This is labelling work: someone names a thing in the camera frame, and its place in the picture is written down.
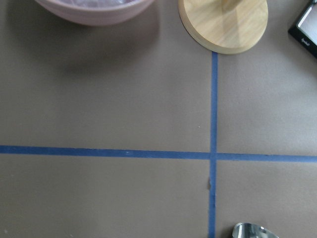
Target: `metal spoon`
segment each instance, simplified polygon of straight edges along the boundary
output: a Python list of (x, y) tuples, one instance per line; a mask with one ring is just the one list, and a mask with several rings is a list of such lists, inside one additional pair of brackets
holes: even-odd
[(232, 238), (278, 238), (278, 236), (256, 224), (238, 223), (233, 228)]

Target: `blue tape line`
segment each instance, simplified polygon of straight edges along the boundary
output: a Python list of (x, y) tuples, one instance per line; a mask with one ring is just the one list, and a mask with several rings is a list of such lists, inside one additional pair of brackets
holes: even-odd
[(29, 155), (63, 155), (63, 156), (97, 156), (97, 157), (132, 157), (132, 158), (167, 158), (209, 160), (210, 154), (203, 152), (177, 151), (143, 151), (143, 150), (109, 150), (84, 148), (54, 148), (32, 146), (0, 145), (0, 154)]
[(210, 191), (209, 191), (209, 238), (215, 237), (216, 170), (217, 170), (217, 101), (218, 101), (218, 54), (211, 59), (211, 133), (210, 133)]
[(211, 61), (211, 153), (217, 153), (217, 108), (218, 108), (218, 53), (212, 53)]
[(294, 155), (260, 155), (260, 154), (257, 155), (257, 154), (218, 153), (217, 160), (317, 163), (316, 156), (294, 156)]
[(215, 237), (216, 222), (216, 173), (217, 159), (211, 155), (210, 159), (210, 191), (209, 191), (209, 238)]

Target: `black electronic device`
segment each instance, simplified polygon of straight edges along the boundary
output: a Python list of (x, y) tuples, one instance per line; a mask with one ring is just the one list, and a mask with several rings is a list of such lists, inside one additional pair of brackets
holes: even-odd
[(288, 32), (317, 58), (317, 0), (310, 0)]

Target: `round wooden board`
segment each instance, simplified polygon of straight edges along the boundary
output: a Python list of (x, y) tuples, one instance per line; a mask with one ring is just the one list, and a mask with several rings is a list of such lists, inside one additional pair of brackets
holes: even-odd
[(188, 33), (202, 46), (222, 54), (237, 54), (254, 46), (265, 32), (266, 0), (242, 0), (232, 11), (221, 0), (178, 0)]

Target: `wooden base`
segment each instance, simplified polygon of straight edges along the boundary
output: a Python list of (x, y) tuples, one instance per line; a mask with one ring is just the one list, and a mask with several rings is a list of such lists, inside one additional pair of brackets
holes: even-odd
[(222, 54), (237, 54), (262, 37), (268, 18), (266, 0), (242, 0), (232, 11), (221, 0), (178, 0), (188, 33), (202, 46)]

